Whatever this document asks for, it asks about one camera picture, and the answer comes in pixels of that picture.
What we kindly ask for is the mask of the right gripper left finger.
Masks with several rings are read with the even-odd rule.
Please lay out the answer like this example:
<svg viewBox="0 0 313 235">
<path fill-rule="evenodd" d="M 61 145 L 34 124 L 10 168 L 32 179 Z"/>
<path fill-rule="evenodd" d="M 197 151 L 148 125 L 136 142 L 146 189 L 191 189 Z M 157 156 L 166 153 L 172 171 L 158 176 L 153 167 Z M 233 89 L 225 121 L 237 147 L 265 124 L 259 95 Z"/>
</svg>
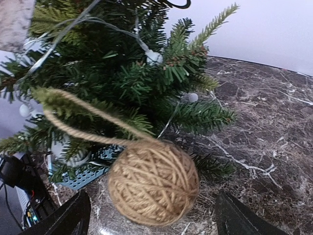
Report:
<svg viewBox="0 0 313 235">
<path fill-rule="evenodd" d="M 91 213 L 89 195 L 80 190 L 53 214 L 21 235 L 87 235 Z"/>
</svg>

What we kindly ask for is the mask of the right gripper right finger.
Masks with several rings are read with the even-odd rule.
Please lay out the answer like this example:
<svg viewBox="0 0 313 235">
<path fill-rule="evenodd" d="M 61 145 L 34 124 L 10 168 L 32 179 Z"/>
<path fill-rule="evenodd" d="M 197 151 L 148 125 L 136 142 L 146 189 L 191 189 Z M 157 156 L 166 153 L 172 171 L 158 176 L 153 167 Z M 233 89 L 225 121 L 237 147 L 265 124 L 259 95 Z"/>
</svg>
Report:
<svg viewBox="0 0 313 235">
<path fill-rule="evenodd" d="M 220 191 L 215 202 L 219 235 L 285 235 L 286 232 L 258 217 L 228 192 Z"/>
</svg>

